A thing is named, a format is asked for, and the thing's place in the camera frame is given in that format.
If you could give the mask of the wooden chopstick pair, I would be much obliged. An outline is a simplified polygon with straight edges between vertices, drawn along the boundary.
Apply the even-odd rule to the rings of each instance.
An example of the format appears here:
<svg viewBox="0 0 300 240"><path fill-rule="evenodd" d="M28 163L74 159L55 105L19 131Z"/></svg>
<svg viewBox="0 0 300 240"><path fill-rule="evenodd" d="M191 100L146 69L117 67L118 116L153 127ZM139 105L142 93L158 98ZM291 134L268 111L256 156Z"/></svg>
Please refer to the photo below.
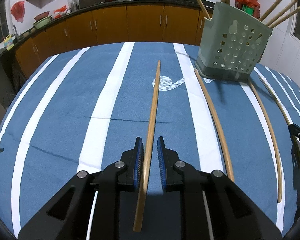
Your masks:
<svg viewBox="0 0 300 240"><path fill-rule="evenodd" d="M281 2L282 0L276 0L267 10L266 12L260 17L260 21L262 22Z"/></svg>
<svg viewBox="0 0 300 240"><path fill-rule="evenodd" d="M291 7L294 6L295 3L297 3L298 0L292 0L286 7L284 7L277 15L275 15L267 24L266 26L270 26L272 23L274 23L276 20L278 20L284 13L286 13Z"/></svg>

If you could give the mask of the red plastic bag hanging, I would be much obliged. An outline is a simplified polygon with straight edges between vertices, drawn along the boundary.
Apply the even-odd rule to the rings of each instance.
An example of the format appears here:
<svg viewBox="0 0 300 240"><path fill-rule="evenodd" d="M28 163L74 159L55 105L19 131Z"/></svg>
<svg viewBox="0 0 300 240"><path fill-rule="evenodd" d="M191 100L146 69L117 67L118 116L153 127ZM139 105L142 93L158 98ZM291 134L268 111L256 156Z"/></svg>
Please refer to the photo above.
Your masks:
<svg viewBox="0 0 300 240"><path fill-rule="evenodd" d="M15 2L11 7L11 15L17 22L23 23L25 15L25 1Z"/></svg>

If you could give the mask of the wooden lower cabinets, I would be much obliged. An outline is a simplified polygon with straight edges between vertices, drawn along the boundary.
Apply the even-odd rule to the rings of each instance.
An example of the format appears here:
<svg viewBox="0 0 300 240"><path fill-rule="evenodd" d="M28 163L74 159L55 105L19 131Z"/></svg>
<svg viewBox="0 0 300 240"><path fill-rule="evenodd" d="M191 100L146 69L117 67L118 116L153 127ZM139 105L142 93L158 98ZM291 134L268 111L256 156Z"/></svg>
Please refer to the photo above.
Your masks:
<svg viewBox="0 0 300 240"><path fill-rule="evenodd" d="M119 42L174 42L199 45L205 14L198 8L169 4L125 4L105 7L58 20L17 46L23 75L50 56L76 49Z"/></svg>

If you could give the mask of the stacked basins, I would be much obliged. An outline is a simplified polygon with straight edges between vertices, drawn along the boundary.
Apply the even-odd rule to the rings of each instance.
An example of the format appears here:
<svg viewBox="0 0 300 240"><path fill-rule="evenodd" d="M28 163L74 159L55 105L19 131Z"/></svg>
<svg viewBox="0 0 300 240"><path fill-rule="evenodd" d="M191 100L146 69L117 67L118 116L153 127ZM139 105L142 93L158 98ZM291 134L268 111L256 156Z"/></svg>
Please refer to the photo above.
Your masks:
<svg viewBox="0 0 300 240"><path fill-rule="evenodd" d="M37 15L34 18L34 20L35 20L35 22L34 22L33 26L36 29L39 29L39 28L43 27L44 25L48 24L52 20L52 18L51 18L50 12L46 11L46 12L43 12L43 13Z"/></svg>

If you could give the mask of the green perforated utensil holder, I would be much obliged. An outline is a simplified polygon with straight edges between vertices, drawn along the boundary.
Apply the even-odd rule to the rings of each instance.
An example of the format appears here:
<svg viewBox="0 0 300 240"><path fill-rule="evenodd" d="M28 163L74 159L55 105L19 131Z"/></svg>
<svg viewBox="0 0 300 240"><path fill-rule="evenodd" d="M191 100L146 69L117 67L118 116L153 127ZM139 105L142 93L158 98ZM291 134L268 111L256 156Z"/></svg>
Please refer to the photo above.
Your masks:
<svg viewBox="0 0 300 240"><path fill-rule="evenodd" d="M204 21L195 67L205 78L247 82L271 33L246 12L216 2L212 18Z"/></svg>

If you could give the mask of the red bag with containers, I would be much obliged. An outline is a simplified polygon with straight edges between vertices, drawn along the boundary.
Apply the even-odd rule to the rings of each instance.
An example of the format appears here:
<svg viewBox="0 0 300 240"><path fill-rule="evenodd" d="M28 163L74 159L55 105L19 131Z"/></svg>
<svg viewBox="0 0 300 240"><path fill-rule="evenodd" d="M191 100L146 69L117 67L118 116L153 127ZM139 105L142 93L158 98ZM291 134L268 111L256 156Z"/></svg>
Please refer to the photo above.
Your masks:
<svg viewBox="0 0 300 240"><path fill-rule="evenodd" d="M260 18L260 4L257 0L235 0L235 7L256 19Z"/></svg>

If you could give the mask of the yellow detergent bottle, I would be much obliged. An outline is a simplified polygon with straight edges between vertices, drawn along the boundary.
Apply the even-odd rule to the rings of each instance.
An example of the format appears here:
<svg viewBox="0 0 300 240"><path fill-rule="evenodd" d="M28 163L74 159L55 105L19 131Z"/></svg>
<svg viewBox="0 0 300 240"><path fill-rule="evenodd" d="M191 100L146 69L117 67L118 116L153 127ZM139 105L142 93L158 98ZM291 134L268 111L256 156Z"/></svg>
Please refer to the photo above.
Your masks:
<svg viewBox="0 0 300 240"><path fill-rule="evenodd" d="M4 39L4 45L6 50L10 50L14 47L14 43L13 43L13 35L7 35L6 38Z"/></svg>

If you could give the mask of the blue white striped tablecloth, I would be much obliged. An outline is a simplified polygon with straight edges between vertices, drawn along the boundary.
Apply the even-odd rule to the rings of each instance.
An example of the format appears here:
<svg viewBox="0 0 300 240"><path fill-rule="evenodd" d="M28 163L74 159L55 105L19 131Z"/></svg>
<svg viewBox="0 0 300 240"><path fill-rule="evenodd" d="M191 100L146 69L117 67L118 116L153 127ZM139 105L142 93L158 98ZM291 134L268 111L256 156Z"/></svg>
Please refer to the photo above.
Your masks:
<svg viewBox="0 0 300 240"><path fill-rule="evenodd" d="M116 43L47 58L8 108L0 105L0 219L16 236L78 171L94 173L146 139L161 61L155 136L204 172L223 155L194 73L195 46ZM300 168L287 123L258 77L300 126L300 88L257 64L255 91L207 80L230 152L235 183L286 234L300 204Z"/></svg>

